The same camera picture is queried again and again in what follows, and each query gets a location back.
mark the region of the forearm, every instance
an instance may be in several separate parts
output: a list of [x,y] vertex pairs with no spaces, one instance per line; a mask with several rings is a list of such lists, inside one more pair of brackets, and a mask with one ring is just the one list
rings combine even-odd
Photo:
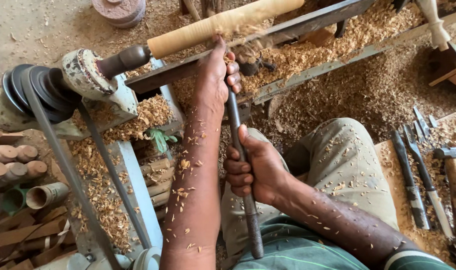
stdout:
[[215,265],[221,220],[218,148],[223,112],[222,103],[204,104],[203,97],[193,98],[168,201],[162,269],[212,269]]
[[394,249],[417,249],[416,244],[379,218],[330,199],[288,173],[286,178],[289,184],[273,206],[347,250],[366,266],[382,264]]

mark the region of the hammer head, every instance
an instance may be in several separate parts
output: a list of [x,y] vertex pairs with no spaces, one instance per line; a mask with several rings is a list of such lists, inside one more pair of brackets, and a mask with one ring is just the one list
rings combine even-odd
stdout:
[[433,156],[439,160],[456,159],[456,147],[437,148],[433,151]]

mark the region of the man's left hand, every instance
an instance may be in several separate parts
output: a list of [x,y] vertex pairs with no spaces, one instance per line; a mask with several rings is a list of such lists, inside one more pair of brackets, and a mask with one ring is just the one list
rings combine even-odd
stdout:
[[229,52],[226,56],[234,61],[225,64],[224,56],[226,52],[225,41],[221,36],[215,36],[215,47],[205,58],[201,59],[198,65],[198,77],[196,78],[195,95],[206,100],[225,103],[228,100],[228,88],[225,84],[225,76],[228,84],[236,94],[241,90],[241,76],[239,66],[235,60],[235,54]]

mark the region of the man's right hand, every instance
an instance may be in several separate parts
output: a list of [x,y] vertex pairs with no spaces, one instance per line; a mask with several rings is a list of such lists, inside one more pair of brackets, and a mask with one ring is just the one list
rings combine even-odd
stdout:
[[239,161],[239,152],[228,146],[223,164],[226,170],[226,181],[231,184],[232,192],[244,197],[251,192],[258,202],[273,205],[281,192],[286,189],[289,173],[283,167],[280,156],[274,147],[250,136],[245,125],[238,129],[239,140],[248,152],[251,163]]

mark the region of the green cloth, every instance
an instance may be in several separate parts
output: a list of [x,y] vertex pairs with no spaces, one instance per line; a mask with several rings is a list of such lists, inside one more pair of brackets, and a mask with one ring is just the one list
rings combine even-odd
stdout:
[[[354,256],[287,216],[261,225],[264,257],[255,260],[249,250],[233,270],[369,270]],[[394,250],[384,270],[453,269],[420,250]]]

